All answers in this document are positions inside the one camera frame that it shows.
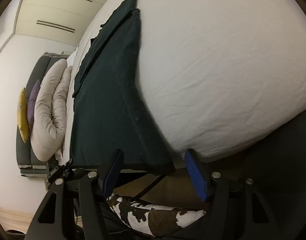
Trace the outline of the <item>purple cushion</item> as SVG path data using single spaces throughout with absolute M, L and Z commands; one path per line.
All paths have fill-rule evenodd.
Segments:
M 28 119 L 29 128 L 32 128 L 33 126 L 35 104 L 36 104 L 36 99 L 37 99 L 37 95 L 39 93 L 40 88 L 41 88 L 41 82 L 38 79 L 32 88 L 32 91 L 30 93 L 29 100 L 28 100 L 27 119 Z

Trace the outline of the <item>yellow cushion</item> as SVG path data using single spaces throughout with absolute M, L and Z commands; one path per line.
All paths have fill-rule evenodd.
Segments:
M 18 107 L 17 107 L 17 127 L 20 132 L 20 136 L 24 143 L 27 142 L 29 137 L 29 124 L 27 119 L 27 102 L 25 97 L 25 88 L 23 88 L 19 95 Z

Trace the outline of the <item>cow print trouser leg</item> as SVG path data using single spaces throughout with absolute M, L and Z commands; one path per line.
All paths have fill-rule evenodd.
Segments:
M 206 214 L 205 210 L 156 205 L 114 193 L 107 199 L 107 204 L 129 228 L 155 237 L 171 236 Z

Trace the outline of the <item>beige rolled duvet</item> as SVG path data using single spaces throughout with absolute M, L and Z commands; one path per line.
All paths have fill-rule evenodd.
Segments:
M 72 68 L 66 59 L 56 61 L 44 76 L 37 95 L 31 147 L 40 161 L 48 161 L 63 144 L 66 128 L 66 101 Z

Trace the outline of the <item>dark green fleece garment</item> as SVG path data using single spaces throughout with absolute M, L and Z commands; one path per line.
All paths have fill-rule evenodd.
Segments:
M 140 35 L 137 0 L 124 0 L 90 41 L 72 96 L 70 157 L 76 167 L 98 167 L 120 149 L 125 169 L 156 175 L 175 171 L 135 85 Z

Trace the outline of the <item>grey padded headboard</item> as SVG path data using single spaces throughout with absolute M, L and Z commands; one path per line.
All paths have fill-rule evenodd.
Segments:
M 28 120 L 29 133 L 31 133 L 34 123 L 34 100 L 38 94 L 39 85 L 47 71 L 55 62 L 67 58 L 67 55 L 44 53 L 35 64 L 25 87 L 25 99 L 28 107 L 26 117 Z M 28 138 L 27 141 L 23 141 L 20 131 L 17 131 L 16 136 L 16 159 L 20 175 L 28 178 L 45 178 L 52 167 L 57 165 L 56 160 L 52 160 L 50 164 L 39 161 L 31 148 L 30 138 Z

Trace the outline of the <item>white bed sheet mattress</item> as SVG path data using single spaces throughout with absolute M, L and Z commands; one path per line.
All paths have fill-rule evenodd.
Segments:
M 124 0 L 107 0 L 69 57 Z M 306 110 L 306 15 L 295 0 L 138 0 L 136 84 L 174 165 L 238 152 Z

